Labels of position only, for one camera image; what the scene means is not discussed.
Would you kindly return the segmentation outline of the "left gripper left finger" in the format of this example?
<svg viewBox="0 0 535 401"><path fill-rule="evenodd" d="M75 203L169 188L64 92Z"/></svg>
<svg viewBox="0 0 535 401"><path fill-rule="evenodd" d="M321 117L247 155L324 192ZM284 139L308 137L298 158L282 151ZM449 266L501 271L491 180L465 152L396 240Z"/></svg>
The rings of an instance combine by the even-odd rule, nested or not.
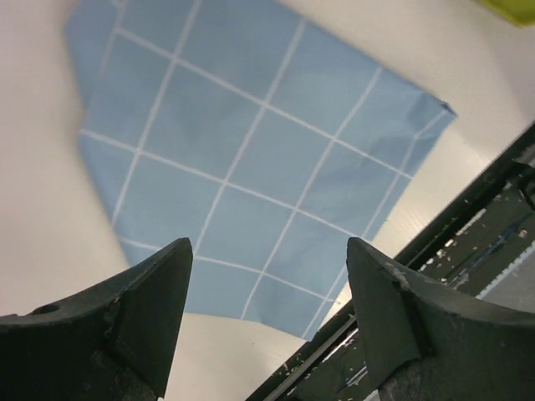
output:
<svg viewBox="0 0 535 401"><path fill-rule="evenodd" d="M1 398L164 398L192 262L181 238L82 292L3 316Z"/></svg>

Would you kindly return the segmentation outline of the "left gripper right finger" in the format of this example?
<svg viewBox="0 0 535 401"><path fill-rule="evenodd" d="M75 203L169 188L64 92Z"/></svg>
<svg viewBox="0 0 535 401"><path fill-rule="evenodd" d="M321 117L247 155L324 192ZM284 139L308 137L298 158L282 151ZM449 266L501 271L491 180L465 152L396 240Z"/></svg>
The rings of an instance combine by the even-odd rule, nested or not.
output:
<svg viewBox="0 0 535 401"><path fill-rule="evenodd" d="M458 292L360 238L349 285L370 383L383 400L532 400L534 316Z"/></svg>

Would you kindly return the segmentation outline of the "blue checkered cloth napkin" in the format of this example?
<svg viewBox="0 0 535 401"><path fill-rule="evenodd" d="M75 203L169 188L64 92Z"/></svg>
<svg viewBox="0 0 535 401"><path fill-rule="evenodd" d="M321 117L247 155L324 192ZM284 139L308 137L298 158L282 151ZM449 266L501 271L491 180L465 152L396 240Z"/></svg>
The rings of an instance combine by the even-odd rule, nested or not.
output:
<svg viewBox="0 0 535 401"><path fill-rule="evenodd" d="M128 262L187 237L188 312L305 340L456 117L274 1L81 1L65 34Z"/></svg>

